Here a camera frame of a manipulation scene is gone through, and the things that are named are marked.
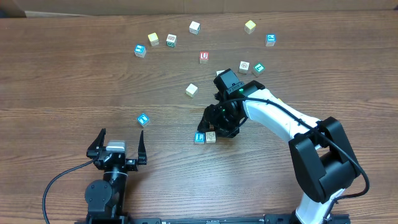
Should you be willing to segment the blue L block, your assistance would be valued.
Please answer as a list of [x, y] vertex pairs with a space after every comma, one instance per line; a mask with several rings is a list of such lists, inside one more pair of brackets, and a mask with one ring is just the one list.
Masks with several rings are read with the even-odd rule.
[[196, 132], [194, 137], [195, 144], [204, 144], [206, 141], [205, 133]]

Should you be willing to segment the plain wood block R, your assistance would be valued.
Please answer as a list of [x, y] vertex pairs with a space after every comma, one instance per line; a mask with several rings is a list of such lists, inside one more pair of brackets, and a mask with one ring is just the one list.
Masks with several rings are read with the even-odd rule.
[[216, 71], [216, 77], [218, 76], [218, 75], [220, 75], [221, 73], [223, 73], [225, 70], [218, 70], [218, 71]]

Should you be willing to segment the wood block green J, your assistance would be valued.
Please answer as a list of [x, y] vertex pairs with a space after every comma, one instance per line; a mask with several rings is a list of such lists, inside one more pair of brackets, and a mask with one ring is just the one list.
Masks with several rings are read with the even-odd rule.
[[189, 32], [197, 35], [200, 31], [200, 23], [192, 21], [189, 26]]

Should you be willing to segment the yellow top block far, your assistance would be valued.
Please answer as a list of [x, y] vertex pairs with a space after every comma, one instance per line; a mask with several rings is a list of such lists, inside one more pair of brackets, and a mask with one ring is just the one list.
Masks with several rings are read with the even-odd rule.
[[244, 25], [244, 31], [245, 31], [247, 34], [253, 33], [254, 30], [255, 30], [255, 28], [256, 28], [256, 23], [253, 22], [252, 20], [247, 21], [247, 22], [245, 23], [245, 25]]

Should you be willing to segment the yellow block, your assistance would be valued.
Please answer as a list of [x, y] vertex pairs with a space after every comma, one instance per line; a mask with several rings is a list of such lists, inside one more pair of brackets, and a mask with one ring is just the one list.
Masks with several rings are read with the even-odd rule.
[[148, 39], [149, 39], [149, 42], [150, 42], [151, 46], [159, 45], [159, 38], [158, 38], [158, 36], [157, 36], [157, 34], [155, 32], [149, 34], [148, 35]]
[[253, 33], [254, 30], [255, 30], [255, 28], [256, 28], [256, 23], [253, 22], [252, 20], [247, 21], [247, 22], [245, 23], [245, 25], [244, 25], [244, 31], [245, 31], [247, 34]]

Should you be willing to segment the plain wood block S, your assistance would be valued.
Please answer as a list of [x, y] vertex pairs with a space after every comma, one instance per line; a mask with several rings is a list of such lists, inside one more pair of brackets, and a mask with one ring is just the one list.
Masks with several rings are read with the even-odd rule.
[[198, 87], [191, 83], [189, 84], [189, 86], [187, 86], [185, 93], [193, 98], [196, 95], [197, 91]]

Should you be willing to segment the blue P block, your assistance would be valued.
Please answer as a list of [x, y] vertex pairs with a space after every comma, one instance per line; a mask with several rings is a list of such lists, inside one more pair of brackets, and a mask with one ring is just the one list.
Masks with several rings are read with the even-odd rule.
[[276, 35], [275, 34], [267, 34], [265, 43], [266, 43], [266, 47], [273, 47], [276, 43]]

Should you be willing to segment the green B block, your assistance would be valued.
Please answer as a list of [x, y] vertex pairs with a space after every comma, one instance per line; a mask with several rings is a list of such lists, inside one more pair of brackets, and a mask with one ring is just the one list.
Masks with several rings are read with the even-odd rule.
[[177, 41], [177, 36], [173, 34], [169, 34], [166, 38], [166, 44], [169, 47], [175, 47]]

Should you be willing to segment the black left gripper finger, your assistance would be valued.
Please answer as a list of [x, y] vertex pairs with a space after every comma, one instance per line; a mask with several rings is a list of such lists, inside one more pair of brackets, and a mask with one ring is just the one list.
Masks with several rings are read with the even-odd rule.
[[146, 148], [144, 145], [144, 132], [143, 131], [141, 131], [141, 135], [139, 138], [137, 164], [138, 165], [146, 165], [147, 164], [147, 154], [146, 154]]
[[86, 151], [87, 157], [97, 157], [101, 150], [104, 149], [104, 137], [106, 135], [106, 129], [103, 128], [97, 138], [91, 143]]

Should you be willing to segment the brown engraved wood block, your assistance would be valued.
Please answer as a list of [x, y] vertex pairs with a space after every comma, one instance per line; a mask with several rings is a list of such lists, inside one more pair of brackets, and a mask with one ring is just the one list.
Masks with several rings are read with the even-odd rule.
[[206, 143], [216, 142], [216, 133], [214, 131], [208, 131], [205, 133]]

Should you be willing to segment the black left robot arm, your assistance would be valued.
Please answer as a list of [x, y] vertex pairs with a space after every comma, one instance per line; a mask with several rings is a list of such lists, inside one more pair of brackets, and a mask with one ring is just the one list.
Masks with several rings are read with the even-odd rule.
[[147, 164], [144, 145], [144, 133], [141, 133], [138, 145], [138, 157], [126, 157], [126, 143], [112, 140], [104, 145], [106, 130], [103, 128], [86, 151], [93, 164], [102, 170], [103, 178], [90, 183], [85, 190], [88, 204], [87, 223], [131, 223], [132, 218], [124, 212], [124, 198], [128, 172], [138, 171], [138, 167]]

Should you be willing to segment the wood block red side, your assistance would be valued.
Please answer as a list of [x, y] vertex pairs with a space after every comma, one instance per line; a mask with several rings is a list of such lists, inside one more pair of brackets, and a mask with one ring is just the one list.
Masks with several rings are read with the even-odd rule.
[[242, 74], [247, 74], [249, 71], [249, 65], [249, 62], [240, 61], [238, 72]]

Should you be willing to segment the yellow top block left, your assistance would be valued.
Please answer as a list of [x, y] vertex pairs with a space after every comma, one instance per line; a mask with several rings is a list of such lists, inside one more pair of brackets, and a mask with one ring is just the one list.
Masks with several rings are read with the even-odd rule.
[[159, 38], [158, 38], [158, 36], [157, 36], [157, 34], [155, 32], [149, 34], [148, 35], [148, 39], [149, 39], [149, 42], [150, 42], [151, 46], [159, 45]]

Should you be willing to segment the blue T block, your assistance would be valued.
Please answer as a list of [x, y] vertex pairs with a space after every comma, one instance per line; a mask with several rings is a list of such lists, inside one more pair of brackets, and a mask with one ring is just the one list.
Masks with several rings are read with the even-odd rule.
[[144, 128], [150, 124], [150, 118], [145, 113], [142, 113], [137, 117], [137, 122]]

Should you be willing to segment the green 7 block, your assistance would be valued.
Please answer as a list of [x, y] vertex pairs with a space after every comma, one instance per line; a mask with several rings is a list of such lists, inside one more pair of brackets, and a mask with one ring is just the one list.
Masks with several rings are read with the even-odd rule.
[[261, 62], [254, 64], [252, 68], [252, 73], [255, 77], [259, 77], [266, 70], [265, 66]]

